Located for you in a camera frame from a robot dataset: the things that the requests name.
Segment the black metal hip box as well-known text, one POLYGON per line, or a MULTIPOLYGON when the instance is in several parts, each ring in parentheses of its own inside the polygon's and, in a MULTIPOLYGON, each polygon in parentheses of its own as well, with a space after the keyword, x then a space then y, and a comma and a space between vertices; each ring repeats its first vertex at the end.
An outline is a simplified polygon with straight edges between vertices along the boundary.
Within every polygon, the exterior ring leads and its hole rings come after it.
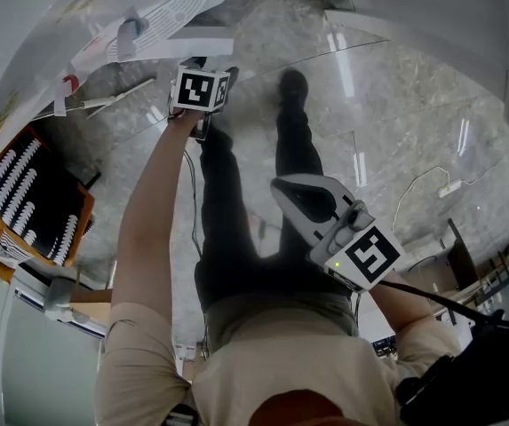
POLYGON ((396 390, 406 426, 491 426, 509 420, 509 321, 498 313, 476 322, 456 357, 439 358, 396 390))

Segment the wooden side table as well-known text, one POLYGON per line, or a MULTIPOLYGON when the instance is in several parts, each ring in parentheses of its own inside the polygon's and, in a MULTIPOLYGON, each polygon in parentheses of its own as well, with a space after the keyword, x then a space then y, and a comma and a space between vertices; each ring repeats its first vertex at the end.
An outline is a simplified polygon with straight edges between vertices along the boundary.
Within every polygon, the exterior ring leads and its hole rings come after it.
POLYGON ((111 265, 106 286, 99 290, 89 290, 81 286, 81 269, 76 270, 76 282, 69 299, 72 312, 87 316, 90 320, 107 327, 109 324, 113 286, 117 261, 111 265))

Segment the person's black trousers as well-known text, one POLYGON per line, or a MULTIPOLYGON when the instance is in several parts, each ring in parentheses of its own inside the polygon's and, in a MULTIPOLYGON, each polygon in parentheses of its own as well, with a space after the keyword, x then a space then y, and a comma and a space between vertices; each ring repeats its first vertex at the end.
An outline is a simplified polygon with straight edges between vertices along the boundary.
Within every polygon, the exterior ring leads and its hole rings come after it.
POLYGON ((307 260, 310 247, 288 219, 282 221, 278 252, 266 258, 258 256, 232 140, 226 133, 210 128, 202 143, 200 163, 204 243, 195 268, 195 286, 204 311, 225 298, 246 294, 349 297, 345 286, 307 260))

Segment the person's left forearm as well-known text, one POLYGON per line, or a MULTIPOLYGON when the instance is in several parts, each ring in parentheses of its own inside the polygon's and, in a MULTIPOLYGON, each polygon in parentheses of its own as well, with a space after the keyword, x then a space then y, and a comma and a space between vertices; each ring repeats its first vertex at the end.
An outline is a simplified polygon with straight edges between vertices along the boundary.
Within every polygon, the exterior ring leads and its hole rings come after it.
POLYGON ((172 322, 170 240, 187 140, 203 113, 177 110, 131 193, 120 226, 112 305, 134 303, 172 322))

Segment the thin striped cushion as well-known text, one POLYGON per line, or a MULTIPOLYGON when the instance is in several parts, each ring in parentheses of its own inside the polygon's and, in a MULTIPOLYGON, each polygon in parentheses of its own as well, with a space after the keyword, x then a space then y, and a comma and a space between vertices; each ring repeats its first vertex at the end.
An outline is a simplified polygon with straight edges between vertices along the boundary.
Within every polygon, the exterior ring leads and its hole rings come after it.
POLYGON ((11 268, 27 262, 33 255, 23 249, 5 231, 0 234, 0 262, 11 268))

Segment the person's right black shoe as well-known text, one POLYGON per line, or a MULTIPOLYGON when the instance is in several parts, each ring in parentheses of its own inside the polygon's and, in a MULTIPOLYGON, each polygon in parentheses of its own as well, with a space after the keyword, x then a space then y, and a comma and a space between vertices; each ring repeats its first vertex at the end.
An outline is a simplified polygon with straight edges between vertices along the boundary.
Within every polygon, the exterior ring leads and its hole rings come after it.
POLYGON ((304 108, 308 96, 306 77, 297 69, 286 69, 281 75, 278 92, 284 105, 304 108))

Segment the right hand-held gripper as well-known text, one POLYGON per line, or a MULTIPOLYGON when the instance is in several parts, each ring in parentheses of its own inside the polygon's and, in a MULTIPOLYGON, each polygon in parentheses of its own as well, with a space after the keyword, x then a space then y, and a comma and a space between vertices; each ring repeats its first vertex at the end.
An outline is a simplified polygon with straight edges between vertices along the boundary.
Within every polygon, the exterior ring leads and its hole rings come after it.
POLYGON ((386 223, 371 216, 363 201, 351 205, 354 199, 333 177, 276 177, 271 192, 303 239, 320 241, 309 252, 309 260, 353 292, 371 290, 404 257, 401 243, 386 223), (338 221, 323 237, 321 225, 331 219, 338 221))

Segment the person's beige shirt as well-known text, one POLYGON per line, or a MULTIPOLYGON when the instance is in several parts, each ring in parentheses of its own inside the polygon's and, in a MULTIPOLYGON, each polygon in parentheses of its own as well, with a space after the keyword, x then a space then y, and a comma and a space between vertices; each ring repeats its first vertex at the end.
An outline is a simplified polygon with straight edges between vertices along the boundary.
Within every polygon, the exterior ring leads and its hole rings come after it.
POLYGON ((146 306, 118 304, 98 372, 95 420, 161 426, 189 403, 202 426, 247 426, 268 398, 310 390, 352 420, 401 426, 398 384, 460 347, 451 327, 423 319, 396 336, 396 348, 395 359, 381 359, 367 340, 317 312, 272 308, 231 324, 224 344, 188 382, 176 369, 168 321, 146 306))

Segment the grey white floor appliance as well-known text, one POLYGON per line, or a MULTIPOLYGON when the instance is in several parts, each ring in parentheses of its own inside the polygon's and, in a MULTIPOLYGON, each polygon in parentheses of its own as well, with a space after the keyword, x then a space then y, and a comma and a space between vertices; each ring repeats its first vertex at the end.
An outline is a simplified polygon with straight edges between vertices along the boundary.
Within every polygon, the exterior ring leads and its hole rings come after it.
POLYGON ((85 324, 90 317, 76 312, 70 306, 70 299, 76 284, 69 278, 54 278, 44 298, 44 315, 50 320, 64 323, 77 322, 85 324))

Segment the person's chin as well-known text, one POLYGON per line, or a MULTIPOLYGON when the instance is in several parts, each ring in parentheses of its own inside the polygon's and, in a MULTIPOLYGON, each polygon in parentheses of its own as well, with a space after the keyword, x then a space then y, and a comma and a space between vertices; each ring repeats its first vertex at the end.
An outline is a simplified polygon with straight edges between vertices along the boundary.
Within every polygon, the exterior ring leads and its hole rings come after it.
POLYGON ((248 426, 352 426, 333 402, 311 390, 272 396, 252 414, 248 426))

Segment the metal pole flat mop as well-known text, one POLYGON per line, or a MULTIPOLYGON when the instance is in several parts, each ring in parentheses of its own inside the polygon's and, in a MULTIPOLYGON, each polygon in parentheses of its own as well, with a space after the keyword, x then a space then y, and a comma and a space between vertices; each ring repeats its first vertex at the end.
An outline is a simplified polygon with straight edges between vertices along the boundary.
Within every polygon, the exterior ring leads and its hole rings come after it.
POLYGON ((53 117, 53 116, 66 116, 68 112, 72 112, 75 110, 88 110, 88 109, 96 108, 96 111, 92 112, 88 116, 88 118, 92 118, 94 115, 96 115, 102 109, 111 107, 116 102, 128 97, 135 91, 138 91, 139 89, 141 89, 151 83, 154 83, 155 80, 156 80, 155 77, 151 77, 151 78, 131 87, 127 91, 121 92, 117 95, 100 98, 100 99, 82 100, 72 106, 66 105, 66 97, 63 93, 57 94, 55 97, 55 100, 53 102, 53 109, 51 111, 42 111, 40 114, 38 114, 34 118, 32 118, 31 122, 35 122, 35 121, 42 120, 42 119, 48 118, 48 117, 53 117))

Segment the brown wooden board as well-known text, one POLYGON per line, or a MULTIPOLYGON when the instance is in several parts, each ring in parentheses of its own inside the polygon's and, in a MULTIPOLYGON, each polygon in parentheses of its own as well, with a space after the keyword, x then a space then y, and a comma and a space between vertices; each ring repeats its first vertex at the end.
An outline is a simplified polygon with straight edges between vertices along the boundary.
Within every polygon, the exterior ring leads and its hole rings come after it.
POLYGON ((455 241, 447 255, 448 263, 457 281, 457 289, 463 290, 479 281, 473 259, 451 218, 448 225, 455 236, 455 241))

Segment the person's right forearm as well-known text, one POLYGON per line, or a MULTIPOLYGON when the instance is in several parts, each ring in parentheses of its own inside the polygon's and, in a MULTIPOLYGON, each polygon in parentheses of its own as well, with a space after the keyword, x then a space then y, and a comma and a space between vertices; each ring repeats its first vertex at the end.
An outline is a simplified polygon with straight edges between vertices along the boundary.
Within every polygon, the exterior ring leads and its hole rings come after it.
POLYGON ((428 301, 379 282, 369 291, 391 329, 402 334, 424 321, 434 321, 428 301))

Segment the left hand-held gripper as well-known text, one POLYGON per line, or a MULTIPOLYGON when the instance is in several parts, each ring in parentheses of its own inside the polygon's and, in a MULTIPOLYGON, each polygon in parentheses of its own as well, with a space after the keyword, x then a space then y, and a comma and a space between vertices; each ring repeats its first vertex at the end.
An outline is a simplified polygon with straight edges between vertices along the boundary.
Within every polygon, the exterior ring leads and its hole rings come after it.
POLYGON ((227 101, 230 84, 228 71, 214 71, 204 68, 207 58, 193 58, 179 65, 177 78, 171 82, 169 96, 169 118, 179 118, 186 111, 196 110, 203 113, 191 131, 191 138, 205 140, 211 127, 211 118, 218 114, 227 101))

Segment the white framed glass door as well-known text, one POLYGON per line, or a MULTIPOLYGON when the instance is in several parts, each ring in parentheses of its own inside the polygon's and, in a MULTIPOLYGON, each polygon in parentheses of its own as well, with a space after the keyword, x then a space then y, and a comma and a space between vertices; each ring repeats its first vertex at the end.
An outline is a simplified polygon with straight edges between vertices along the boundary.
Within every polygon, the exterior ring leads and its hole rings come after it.
POLYGON ((2 387, 10 426, 95 426, 100 339, 49 319, 17 290, 6 324, 2 387))

